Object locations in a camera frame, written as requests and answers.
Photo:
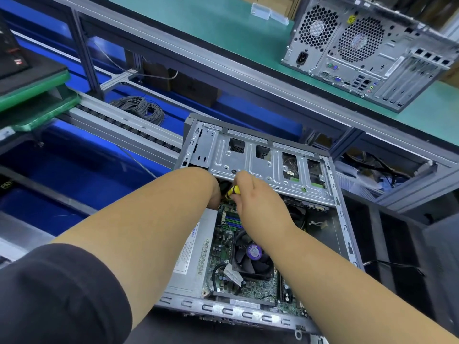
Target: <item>person's right arm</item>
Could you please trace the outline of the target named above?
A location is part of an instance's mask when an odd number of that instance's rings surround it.
[[[269,254],[331,344],[459,343],[459,339],[339,254],[298,229],[280,196],[239,172],[242,225]]]

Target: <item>yellow tool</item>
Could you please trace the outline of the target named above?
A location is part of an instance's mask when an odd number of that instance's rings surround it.
[[[225,198],[230,200],[231,198],[229,196],[232,195],[232,194],[240,194],[240,190],[239,190],[239,187],[237,185],[231,187],[230,190],[226,192]]]

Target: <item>cpu fan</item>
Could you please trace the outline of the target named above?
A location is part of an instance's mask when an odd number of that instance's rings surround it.
[[[262,280],[273,277],[273,261],[245,231],[239,232],[234,239],[232,266],[244,277]]]

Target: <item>blue surface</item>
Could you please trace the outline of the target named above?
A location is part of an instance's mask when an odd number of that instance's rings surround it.
[[[0,0],[0,9],[17,16],[12,26],[21,33],[76,56],[66,24],[12,0]],[[18,40],[21,46],[65,64],[71,73],[69,87],[81,92],[89,90],[79,63],[20,38]],[[124,50],[121,47],[100,38],[93,40],[119,65],[125,65]],[[97,66],[110,72],[120,72],[99,52],[97,46],[92,43],[90,46],[94,49],[93,59]],[[110,78],[100,73],[97,77],[100,83]],[[294,141],[301,135],[302,127],[298,123],[226,93],[222,94],[213,108],[200,105],[174,92],[160,93],[243,127]],[[183,134],[183,122],[189,114],[186,110],[145,96],[129,86],[118,86],[106,95],[106,101],[127,95],[144,96],[159,104],[166,113],[162,127]],[[1,155],[0,164],[98,210],[152,180],[148,173],[117,146],[64,122],[57,121],[46,129],[42,141],[43,148],[38,148],[33,142],[19,145]],[[168,168],[141,156],[132,156],[157,176],[169,171]],[[3,196],[0,205],[0,210],[53,235],[60,234],[85,218],[83,214],[20,186]]]

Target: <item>barcode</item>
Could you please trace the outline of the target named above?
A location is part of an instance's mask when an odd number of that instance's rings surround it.
[[[209,250],[209,245],[210,239],[206,239],[202,246],[201,256],[199,258],[198,275],[202,275],[202,272],[204,271],[204,263],[206,262],[206,255],[207,251]]]

